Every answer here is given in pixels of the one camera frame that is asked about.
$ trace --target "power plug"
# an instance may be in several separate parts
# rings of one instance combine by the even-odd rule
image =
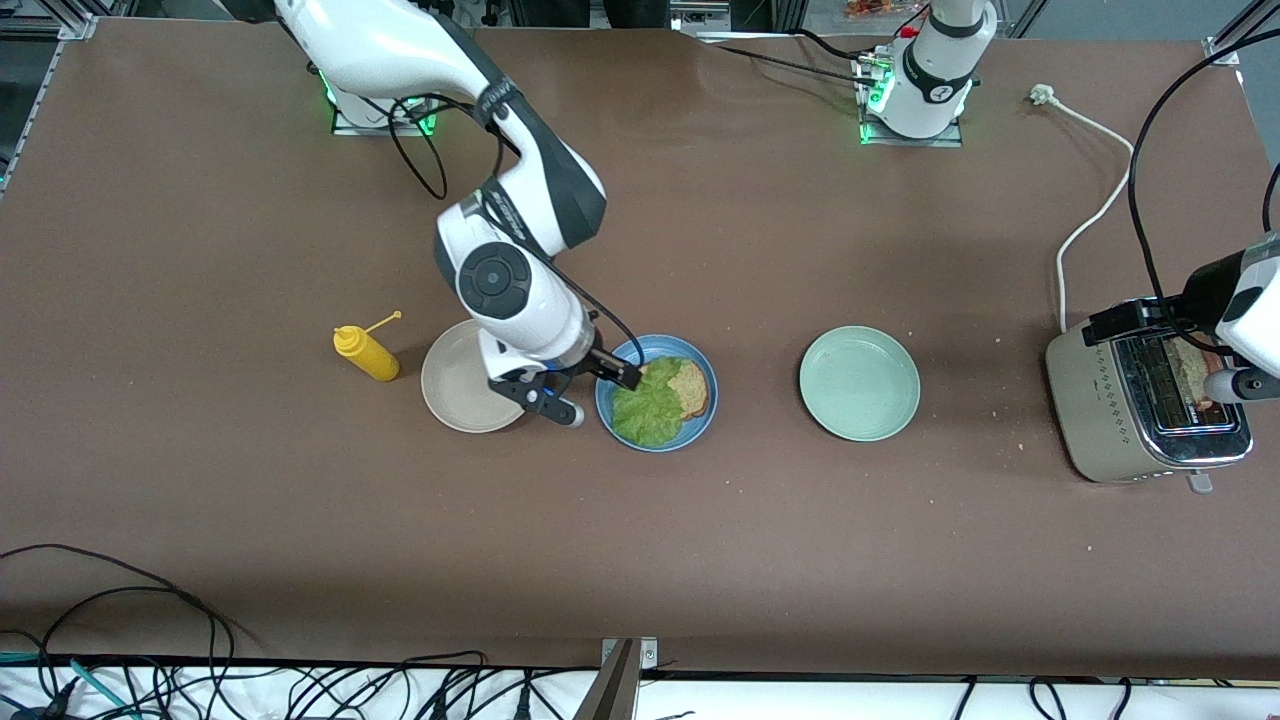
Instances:
[[[1053,97],[1053,86],[1043,82],[1036,83],[1027,97],[1030,99],[1032,105],[1057,104],[1057,97]]]

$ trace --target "toast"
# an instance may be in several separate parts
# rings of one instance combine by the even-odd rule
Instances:
[[[686,360],[680,373],[667,380],[667,386],[676,391],[680,397],[680,406],[684,409],[681,420],[698,418],[707,411],[710,402],[710,391],[707,387],[707,375],[692,360]]]

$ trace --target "yellow mustard bottle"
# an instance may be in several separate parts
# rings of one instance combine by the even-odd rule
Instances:
[[[333,348],[338,351],[338,355],[351,360],[353,365],[369,373],[369,377],[375,380],[384,383],[394,380],[396,375],[399,374],[399,360],[388,352],[381,343],[370,337],[369,333],[399,316],[401,311],[397,310],[371,328],[357,325],[334,328]]]

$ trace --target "light green plate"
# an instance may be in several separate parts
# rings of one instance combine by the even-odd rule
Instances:
[[[911,421],[920,405],[920,373],[887,334],[860,325],[836,328],[804,354],[800,396],[822,427],[845,439],[872,442]]]

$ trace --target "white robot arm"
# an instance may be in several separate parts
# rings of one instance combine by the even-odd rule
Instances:
[[[334,87],[375,99],[452,94],[500,132],[520,161],[436,220],[440,273],[481,327],[490,387],[576,427],[582,410],[547,387],[590,372],[635,388],[639,369],[604,352],[591,316],[550,259],[595,236],[600,179],[520,88],[449,18],[407,0],[275,0],[280,22]]]
[[[1220,265],[1217,272],[1225,274],[1230,295],[1217,295],[1206,322],[1213,323],[1213,334],[1252,366],[1211,374],[1204,391],[1228,404],[1280,397],[1280,234],[1270,232],[1248,250],[1208,268]],[[1188,288],[1202,270],[1192,275]],[[1181,297],[1187,296],[1184,290]]]
[[[919,35],[893,40],[893,74],[868,109],[901,136],[941,133],[964,111],[978,59],[995,36],[989,0],[934,0]]]

